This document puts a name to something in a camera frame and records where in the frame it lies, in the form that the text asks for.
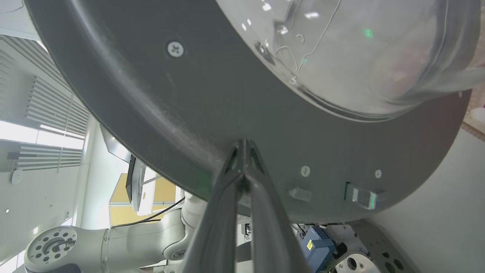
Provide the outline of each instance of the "gray circular plate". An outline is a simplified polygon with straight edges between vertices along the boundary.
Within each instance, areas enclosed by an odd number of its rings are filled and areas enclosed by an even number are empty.
[[[361,219],[411,194],[447,153],[469,101],[454,94],[390,121],[348,121],[281,83],[214,0],[27,4],[67,80],[134,154],[208,198],[231,144],[252,139],[294,221]],[[172,41],[182,56],[167,52]],[[376,209],[345,200],[348,182],[378,192]],[[291,197],[295,187],[310,200]]]

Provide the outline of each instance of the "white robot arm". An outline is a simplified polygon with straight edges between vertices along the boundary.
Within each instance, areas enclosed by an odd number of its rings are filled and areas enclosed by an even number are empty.
[[[32,273],[121,273],[182,259],[206,205],[186,193],[184,204],[159,222],[101,230],[50,228],[27,247],[25,268]]]

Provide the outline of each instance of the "ceiling light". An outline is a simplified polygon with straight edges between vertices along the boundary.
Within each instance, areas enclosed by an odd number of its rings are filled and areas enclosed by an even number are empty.
[[[318,14],[318,12],[305,13],[305,17],[307,19],[314,19],[314,18],[318,18],[319,16],[320,16],[320,14]]]

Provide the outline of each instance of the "screw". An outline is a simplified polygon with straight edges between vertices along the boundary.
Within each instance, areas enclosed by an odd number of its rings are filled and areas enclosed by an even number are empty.
[[[379,179],[382,177],[382,171],[381,170],[376,170],[375,171],[375,178]]]
[[[180,257],[183,257],[184,255],[185,255],[185,249],[175,252],[174,257],[180,258]]]
[[[298,85],[298,82],[296,81],[296,77],[293,77],[290,79],[290,85]]]
[[[168,44],[167,51],[172,57],[178,58],[183,55],[183,46],[179,42],[173,41]]]
[[[308,177],[310,175],[310,167],[308,166],[303,166],[300,170],[300,173],[303,177]]]
[[[301,34],[297,34],[296,35],[296,38],[299,39],[301,43],[304,43],[305,42],[305,38]]]

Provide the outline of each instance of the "yellow label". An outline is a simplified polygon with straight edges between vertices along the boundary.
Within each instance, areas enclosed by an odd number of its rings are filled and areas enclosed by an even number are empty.
[[[308,248],[308,250],[311,250],[312,247],[313,247],[313,244],[311,243],[311,240],[310,240],[308,242],[307,248]]]

